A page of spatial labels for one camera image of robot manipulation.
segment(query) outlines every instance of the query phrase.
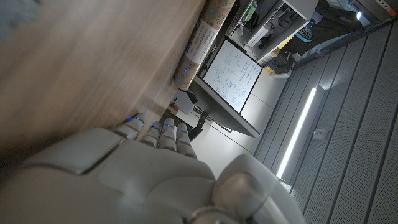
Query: whiteboard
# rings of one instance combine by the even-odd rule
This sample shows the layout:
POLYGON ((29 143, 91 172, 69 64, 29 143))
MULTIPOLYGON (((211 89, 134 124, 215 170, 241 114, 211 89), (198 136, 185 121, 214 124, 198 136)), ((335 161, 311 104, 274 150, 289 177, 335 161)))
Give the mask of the whiteboard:
POLYGON ((225 40, 203 79, 240 113, 261 69, 249 56, 225 40))

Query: whiteboard frame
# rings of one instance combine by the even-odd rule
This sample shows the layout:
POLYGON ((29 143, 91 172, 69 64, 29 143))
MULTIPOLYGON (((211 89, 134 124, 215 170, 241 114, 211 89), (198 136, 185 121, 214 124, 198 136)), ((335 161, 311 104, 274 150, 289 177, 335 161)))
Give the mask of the whiteboard frame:
MULTIPOLYGON (((237 48, 240 52, 242 52, 247 58, 250 58, 250 60, 252 60, 254 63, 256 63, 256 65, 258 65, 258 66, 261 67, 261 65, 258 64, 256 60, 254 60, 253 58, 251 58, 250 56, 247 55, 246 51, 245 51, 244 49, 242 49, 242 47, 240 47, 237 43, 235 43, 235 42, 234 42, 233 40, 231 40, 229 37, 224 36, 223 40, 221 41, 221 44, 220 44, 219 47, 218 47, 217 52, 214 53, 215 56, 213 57, 213 60, 211 61, 210 65, 209 65, 209 66, 207 67, 207 69, 206 69, 206 73, 204 74, 203 77, 198 77, 198 78, 202 79, 202 81, 205 82, 212 90, 214 90, 214 92, 215 92, 221 99, 223 99, 223 100, 225 101, 225 103, 227 103, 228 105, 230 105, 230 107, 231 107, 232 109, 234 109, 230 103, 228 103, 220 94, 217 93, 217 91, 216 91, 213 87, 210 86, 209 83, 207 83, 207 82, 205 81, 205 76, 206 76, 206 74, 207 74, 207 71, 208 71, 208 70, 211 68, 211 66, 213 65, 214 60, 217 58, 218 52, 219 52, 220 49, 223 47, 223 45, 224 45, 224 43, 225 43, 226 41, 228 41, 230 44, 232 44, 232 46, 236 47, 236 48, 237 48)), ((235 110, 236 112, 238 112, 239 114, 242 113, 243 108, 244 108, 244 106, 246 105, 246 102, 248 101, 249 96, 250 96, 251 92, 253 91, 254 85, 257 83, 257 81, 258 81, 258 79, 259 79, 259 77, 260 77, 260 74, 261 74, 262 70, 263 70, 263 68, 261 67, 260 72, 257 74, 256 81, 254 81, 253 86, 251 87, 250 92, 249 92, 249 94, 248 94, 248 97, 246 97, 246 99, 245 99, 245 101, 244 101, 244 103, 243 103, 243 106, 242 106, 242 108, 241 108, 241 111, 236 111, 236 110, 234 109, 234 110, 235 110)))

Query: paper roll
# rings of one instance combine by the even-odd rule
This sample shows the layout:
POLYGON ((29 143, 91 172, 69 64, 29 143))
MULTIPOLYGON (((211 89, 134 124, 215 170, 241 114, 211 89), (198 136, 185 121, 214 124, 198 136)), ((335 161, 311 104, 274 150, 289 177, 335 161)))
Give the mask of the paper roll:
POLYGON ((187 90, 203 63, 210 46, 228 16, 235 0, 209 0, 174 73, 174 83, 187 90))

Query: wooden table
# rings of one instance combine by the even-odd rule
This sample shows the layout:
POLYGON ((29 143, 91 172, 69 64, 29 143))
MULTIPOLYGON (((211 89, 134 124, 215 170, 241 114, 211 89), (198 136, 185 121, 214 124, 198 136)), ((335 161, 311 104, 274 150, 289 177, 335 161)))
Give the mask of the wooden table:
POLYGON ((149 111, 159 119, 205 0, 43 0, 0 42, 0 160, 149 111))

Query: fluorescent light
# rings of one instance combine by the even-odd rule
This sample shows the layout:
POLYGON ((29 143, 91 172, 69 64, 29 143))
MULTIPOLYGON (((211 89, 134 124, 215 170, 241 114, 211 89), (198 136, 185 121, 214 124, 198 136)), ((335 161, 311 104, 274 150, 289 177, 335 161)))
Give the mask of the fluorescent light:
POLYGON ((292 139, 289 142, 289 146, 287 146, 287 150, 286 150, 285 156, 284 156, 284 158, 282 160, 282 163, 280 164, 278 173, 276 175, 278 178, 282 178, 282 174, 285 171, 285 168, 286 168, 287 162, 289 161, 290 155, 292 155, 292 151, 293 151, 294 145, 296 144, 297 137, 300 134, 301 127, 303 126, 305 118, 307 117, 307 113, 308 113, 308 111, 310 109, 310 106, 311 106, 311 103, 312 103, 313 97, 315 96, 315 92, 316 91, 317 91, 316 88, 312 88, 310 96, 308 96, 308 99, 307 99, 307 102, 305 103, 305 106, 304 106, 303 112, 301 114, 301 117, 300 117, 300 119, 299 119, 299 121, 297 123, 296 129, 294 130, 292 139))
POLYGON ((362 16, 362 12, 358 12, 358 13, 356 14, 356 19, 359 20, 359 19, 361 18, 361 16, 362 16))

